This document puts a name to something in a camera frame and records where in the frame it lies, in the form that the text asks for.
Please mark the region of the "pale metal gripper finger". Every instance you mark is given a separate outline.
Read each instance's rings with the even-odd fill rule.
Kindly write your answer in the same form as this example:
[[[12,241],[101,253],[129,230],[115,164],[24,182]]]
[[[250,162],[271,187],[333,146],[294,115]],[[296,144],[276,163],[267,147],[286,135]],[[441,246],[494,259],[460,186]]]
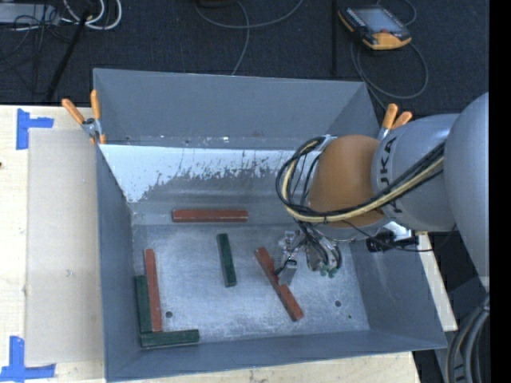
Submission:
[[[282,256],[289,259],[299,249],[300,231],[285,231],[280,241]]]
[[[278,284],[289,286],[297,271],[297,262],[295,259],[287,259],[278,269]]]

